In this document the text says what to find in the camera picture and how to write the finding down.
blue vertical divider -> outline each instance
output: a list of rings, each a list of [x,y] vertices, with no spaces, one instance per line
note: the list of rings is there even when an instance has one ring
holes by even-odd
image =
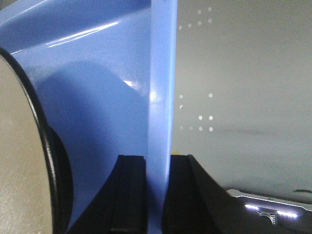
[[[119,154],[142,155],[149,233],[161,233],[175,30],[176,0],[20,0],[0,11],[0,47],[25,70],[70,159],[70,225]]]
[[[147,181],[149,227],[161,233],[162,208],[169,180],[176,58],[176,0],[152,1],[151,89]]]

blue plastic panel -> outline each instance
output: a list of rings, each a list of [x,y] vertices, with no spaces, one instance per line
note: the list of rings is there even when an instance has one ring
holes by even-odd
[[[23,0],[0,12],[0,47],[29,76],[69,154],[71,224],[119,154],[143,155],[151,198],[149,232],[161,233],[175,28],[175,0]]]

beige circular disc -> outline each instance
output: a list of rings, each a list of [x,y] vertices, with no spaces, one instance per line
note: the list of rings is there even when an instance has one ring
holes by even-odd
[[[51,234],[45,151],[20,77],[0,54],[0,233]]]

gray metal panel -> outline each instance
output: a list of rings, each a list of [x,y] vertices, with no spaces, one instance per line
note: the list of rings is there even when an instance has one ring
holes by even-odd
[[[173,148],[225,189],[312,202],[312,1],[180,0]]]
[[[15,3],[17,0],[0,0],[0,10]]]

